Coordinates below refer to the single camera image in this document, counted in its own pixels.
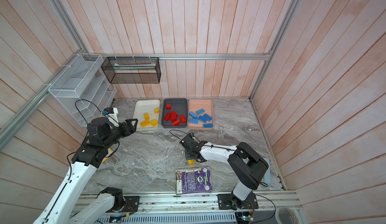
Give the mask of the yellow curved lego brick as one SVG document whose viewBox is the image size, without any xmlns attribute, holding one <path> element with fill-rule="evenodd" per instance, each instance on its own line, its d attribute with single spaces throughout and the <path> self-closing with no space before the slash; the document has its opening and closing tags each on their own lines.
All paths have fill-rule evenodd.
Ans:
<svg viewBox="0 0 386 224">
<path fill-rule="evenodd" d="M 145 120 L 143 122 L 140 123 L 141 127 L 146 127 L 150 124 L 150 121 L 149 120 Z"/>
</svg>

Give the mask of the blue lego brick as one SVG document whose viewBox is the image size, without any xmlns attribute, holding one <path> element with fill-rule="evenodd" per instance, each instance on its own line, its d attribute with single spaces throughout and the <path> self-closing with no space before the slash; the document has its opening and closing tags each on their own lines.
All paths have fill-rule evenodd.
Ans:
<svg viewBox="0 0 386 224">
<path fill-rule="evenodd" d="M 203 127 L 204 128 L 212 128 L 213 127 L 213 124 L 209 123 L 209 124 L 203 124 Z"/>
<path fill-rule="evenodd" d="M 205 117 L 205 119 L 210 122 L 213 118 L 211 116 L 209 116 L 208 114 L 204 114 L 203 117 Z"/>
<path fill-rule="evenodd" d="M 201 115 L 201 114 L 203 114 L 204 112 L 205 112 L 205 110 L 202 108 L 202 109 L 196 111 L 196 114 L 197 114 L 197 115 Z"/>
<path fill-rule="evenodd" d="M 198 119 L 195 119 L 195 118 L 190 118 L 190 119 L 189 119 L 189 122 L 192 123 L 192 124 L 198 124 L 198 123 L 199 123 L 199 120 L 198 120 Z"/>
<path fill-rule="evenodd" d="M 197 119 L 198 118 L 198 115 L 192 111 L 189 112 L 189 116 L 193 119 Z"/>
</svg>

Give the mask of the red lego brick low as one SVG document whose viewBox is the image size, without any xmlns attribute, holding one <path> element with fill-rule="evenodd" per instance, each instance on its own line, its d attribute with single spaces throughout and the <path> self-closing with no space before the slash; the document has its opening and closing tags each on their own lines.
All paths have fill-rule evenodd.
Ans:
<svg viewBox="0 0 386 224">
<path fill-rule="evenodd" d="M 184 115 L 179 115 L 179 118 L 180 118 L 181 123 L 184 124 L 187 122 L 186 117 Z"/>
</svg>

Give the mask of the blue lego brick low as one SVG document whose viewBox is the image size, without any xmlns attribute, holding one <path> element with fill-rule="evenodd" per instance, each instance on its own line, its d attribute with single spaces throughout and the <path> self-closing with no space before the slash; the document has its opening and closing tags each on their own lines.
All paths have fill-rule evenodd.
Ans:
<svg viewBox="0 0 386 224">
<path fill-rule="evenodd" d="M 208 121 L 205 116 L 198 116 L 198 120 L 203 122 L 203 123 L 206 123 Z"/>
</svg>

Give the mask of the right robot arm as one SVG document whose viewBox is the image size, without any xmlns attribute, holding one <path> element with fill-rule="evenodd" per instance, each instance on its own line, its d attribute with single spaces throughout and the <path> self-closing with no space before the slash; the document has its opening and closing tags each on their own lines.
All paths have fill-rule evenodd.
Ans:
<svg viewBox="0 0 386 224">
<path fill-rule="evenodd" d="M 238 177 L 238 183 L 230 194 L 219 194 L 220 210 L 240 210 L 258 208 L 256 195 L 253 191 L 260 185 L 268 187 L 263 182 L 269 170 L 269 164 L 250 145 L 241 142 L 236 146 L 221 146 L 207 141 L 199 141 L 194 133 L 188 133 L 180 140 L 185 149 L 187 160 L 199 163 L 216 161 L 229 165 Z"/>
</svg>

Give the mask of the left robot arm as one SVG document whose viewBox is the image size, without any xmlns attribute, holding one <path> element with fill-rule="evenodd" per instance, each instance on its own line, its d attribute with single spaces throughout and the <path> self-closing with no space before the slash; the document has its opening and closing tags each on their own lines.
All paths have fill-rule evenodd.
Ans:
<svg viewBox="0 0 386 224">
<path fill-rule="evenodd" d="M 122 190 L 107 187 L 93 203 L 73 217 L 70 215 L 85 185 L 102 161 L 110 157 L 108 149 L 119 143 L 122 138 L 135 133 L 137 125 L 137 119 L 128 119 L 120 123 L 108 116 L 93 119 L 88 123 L 88 134 L 70 159 L 69 170 L 63 182 L 35 223 L 93 224 L 107 211 L 122 213 L 126 208 Z"/>
</svg>

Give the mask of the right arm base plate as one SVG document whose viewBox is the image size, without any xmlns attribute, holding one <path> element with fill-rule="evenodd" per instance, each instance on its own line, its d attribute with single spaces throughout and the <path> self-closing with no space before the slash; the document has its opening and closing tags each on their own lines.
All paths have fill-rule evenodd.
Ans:
<svg viewBox="0 0 386 224">
<path fill-rule="evenodd" d="M 230 194 L 218 194 L 218 207 L 220 210 L 246 210 L 246 209 L 258 209 L 258 203 L 256 195 L 251 192 L 246 200 L 238 199 L 233 193 Z"/>
</svg>

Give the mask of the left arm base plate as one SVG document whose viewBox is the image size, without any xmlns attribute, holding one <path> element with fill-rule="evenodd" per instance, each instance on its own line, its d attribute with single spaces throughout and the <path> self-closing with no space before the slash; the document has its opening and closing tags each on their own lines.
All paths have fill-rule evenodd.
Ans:
<svg viewBox="0 0 386 224">
<path fill-rule="evenodd" d="M 138 211 L 140 196 L 122 196 L 118 198 L 116 209 L 120 213 L 135 213 Z"/>
</svg>

